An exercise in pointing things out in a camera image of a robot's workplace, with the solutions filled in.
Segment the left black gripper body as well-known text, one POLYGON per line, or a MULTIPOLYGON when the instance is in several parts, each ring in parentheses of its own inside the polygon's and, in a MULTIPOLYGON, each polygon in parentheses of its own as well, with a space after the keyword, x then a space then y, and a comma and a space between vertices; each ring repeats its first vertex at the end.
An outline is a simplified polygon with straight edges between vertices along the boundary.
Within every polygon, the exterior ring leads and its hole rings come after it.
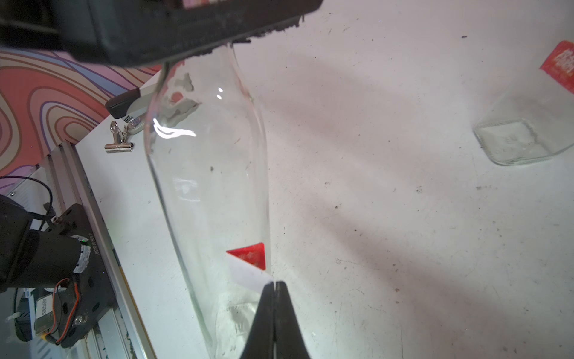
POLYGON ((298 26, 321 0, 2 1, 1 46, 141 67, 298 26))

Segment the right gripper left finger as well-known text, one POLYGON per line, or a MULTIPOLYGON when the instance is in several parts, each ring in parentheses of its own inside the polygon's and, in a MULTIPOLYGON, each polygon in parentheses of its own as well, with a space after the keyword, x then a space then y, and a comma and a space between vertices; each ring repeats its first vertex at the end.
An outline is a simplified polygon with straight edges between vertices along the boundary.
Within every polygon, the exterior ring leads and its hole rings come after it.
POLYGON ((263 287, 251 331, 240 359, 274 357, 274 282, 263 287))

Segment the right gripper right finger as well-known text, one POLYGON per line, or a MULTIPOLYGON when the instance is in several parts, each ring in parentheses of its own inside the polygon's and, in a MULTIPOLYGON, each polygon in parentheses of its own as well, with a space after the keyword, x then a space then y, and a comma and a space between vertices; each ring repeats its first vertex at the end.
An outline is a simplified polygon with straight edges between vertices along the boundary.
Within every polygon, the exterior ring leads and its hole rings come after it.
POLYGON ((274 358, 311 359, 285 282, 274 289, 274 358))

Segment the red bottle label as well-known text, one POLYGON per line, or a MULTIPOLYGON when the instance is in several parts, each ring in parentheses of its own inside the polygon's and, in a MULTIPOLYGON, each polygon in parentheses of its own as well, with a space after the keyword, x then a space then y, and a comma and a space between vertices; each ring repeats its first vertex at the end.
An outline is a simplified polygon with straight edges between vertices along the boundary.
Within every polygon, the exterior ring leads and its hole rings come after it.
POLYGON ((254 293, 261 293, 265 285, 273 282, 267 271, 265 244, 263 242, 229 250, 225 254, 230 278, 234 284, 254 293))

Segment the clear bottle with black cap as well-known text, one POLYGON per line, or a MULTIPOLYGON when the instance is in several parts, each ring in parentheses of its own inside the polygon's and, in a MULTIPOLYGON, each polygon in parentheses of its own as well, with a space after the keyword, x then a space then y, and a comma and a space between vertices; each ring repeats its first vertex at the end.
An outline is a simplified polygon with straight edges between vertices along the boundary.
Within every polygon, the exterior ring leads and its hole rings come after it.
POLYGON ((271 275, 265 128, 234 49, 166 64, 149 105, 146 157, 206 348, 239 358, 261 293, 225 254, 263 242, 271 275))

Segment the clear bottle red label cork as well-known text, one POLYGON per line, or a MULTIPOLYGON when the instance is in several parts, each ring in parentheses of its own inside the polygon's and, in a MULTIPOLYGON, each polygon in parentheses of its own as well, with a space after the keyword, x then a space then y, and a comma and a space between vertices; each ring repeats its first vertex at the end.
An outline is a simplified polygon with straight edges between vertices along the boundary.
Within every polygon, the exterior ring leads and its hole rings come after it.
POLYGON ((473 132, 501 166, 546 160, 573 147, 573 41, 555 40, 530 61, 473 132))

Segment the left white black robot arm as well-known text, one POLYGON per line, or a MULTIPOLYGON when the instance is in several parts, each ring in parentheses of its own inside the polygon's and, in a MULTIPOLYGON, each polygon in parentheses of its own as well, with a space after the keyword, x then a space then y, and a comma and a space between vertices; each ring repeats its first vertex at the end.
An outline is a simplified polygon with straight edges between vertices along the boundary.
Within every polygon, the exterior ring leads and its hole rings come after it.
MULTIPOLYGON (((3 1, 1 44, 140 67, 204 55, 299 24, 319 1, 3 1)), ((32 228, 35 214, 1 198, 1 288, 53 287, 81 255, 72 238, 32 228)))

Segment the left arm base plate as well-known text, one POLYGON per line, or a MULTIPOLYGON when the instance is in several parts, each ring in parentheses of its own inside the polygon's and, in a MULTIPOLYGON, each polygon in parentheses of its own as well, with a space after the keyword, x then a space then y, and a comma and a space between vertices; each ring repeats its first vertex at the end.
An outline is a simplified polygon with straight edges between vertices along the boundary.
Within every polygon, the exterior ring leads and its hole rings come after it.
POLYGON ((83 338, 115 295, 87 213, 74 204, 44 231, 27 230, 7 284, 30 289, 34 333, 64 349, 83 338))

